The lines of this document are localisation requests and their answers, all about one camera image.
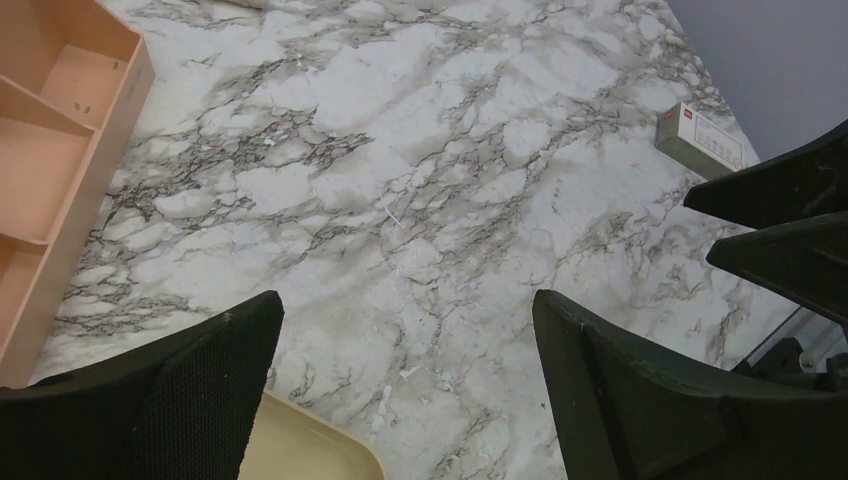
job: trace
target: beige tray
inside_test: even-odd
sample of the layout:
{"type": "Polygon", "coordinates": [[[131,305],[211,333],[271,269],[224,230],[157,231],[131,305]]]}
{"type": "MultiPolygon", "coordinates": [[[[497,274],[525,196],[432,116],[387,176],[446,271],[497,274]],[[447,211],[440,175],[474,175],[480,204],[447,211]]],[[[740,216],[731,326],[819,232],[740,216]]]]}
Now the beige tray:
{"type": "Polygon", "coordinates": [[[0,386],[29,382],[152,83],[95,0],[0,0],[0,386]]]}
{"type": "Polygon", "coordinates": [[[265,391],[239,480],[385,480],[364,443],[265,391]]]}

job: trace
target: white marble countertop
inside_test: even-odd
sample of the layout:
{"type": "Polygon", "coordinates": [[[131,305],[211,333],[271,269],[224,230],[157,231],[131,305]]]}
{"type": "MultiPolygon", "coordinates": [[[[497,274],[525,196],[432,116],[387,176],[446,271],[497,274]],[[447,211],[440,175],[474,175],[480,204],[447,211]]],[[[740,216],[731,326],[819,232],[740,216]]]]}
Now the white marble countertop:
{"type": "Polygon", "coordinates": [[[722,367],[793,308],[652,146],[680,100],[743,138],[663,1],[104,3],[158,78],[36,377],[273,289],[273,388],[391,478],[555,479],[536,289],[722,367]]]}

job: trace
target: white box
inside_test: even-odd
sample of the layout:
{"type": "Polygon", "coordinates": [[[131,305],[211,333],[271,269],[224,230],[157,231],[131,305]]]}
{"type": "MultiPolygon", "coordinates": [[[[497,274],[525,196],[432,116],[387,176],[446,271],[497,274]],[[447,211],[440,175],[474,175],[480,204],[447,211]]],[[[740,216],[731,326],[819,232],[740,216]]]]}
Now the white box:
{"type": "Polygon", "coordinates": [[[655,145],[707,180],[745,168],[745,146],[685,103],[660,116],[655,145]]]}

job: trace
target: marble table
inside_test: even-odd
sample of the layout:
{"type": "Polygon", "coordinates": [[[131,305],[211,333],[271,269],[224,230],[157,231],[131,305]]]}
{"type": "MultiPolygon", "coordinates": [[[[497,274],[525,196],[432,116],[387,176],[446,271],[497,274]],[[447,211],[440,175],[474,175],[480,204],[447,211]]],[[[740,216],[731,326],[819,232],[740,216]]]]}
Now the marble table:
{"type": "Polygon", "coordinates": [[[273,289],[269,385],[391,478],[557,479],[537,289],[725,368],[794,308],[652,146],[681,100],[744,140],[664,1],[104,3],[158,78],[36,378],[273,289]]]}

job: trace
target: marble tabletop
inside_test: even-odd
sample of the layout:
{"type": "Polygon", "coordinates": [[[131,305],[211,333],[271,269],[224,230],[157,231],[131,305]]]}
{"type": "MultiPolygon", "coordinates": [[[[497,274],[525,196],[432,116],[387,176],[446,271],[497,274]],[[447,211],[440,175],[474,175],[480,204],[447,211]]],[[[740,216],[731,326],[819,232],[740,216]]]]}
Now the marble tabletop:
{"type": "Polygon", "coordinates": [[[662,0],[104,3],[158,77],[36,379],[273,289],[269,384],[390,478],[557,479],[537,289],[725,368],[794,307],[652,146],[681,100],[744,140],[662,0]]]}

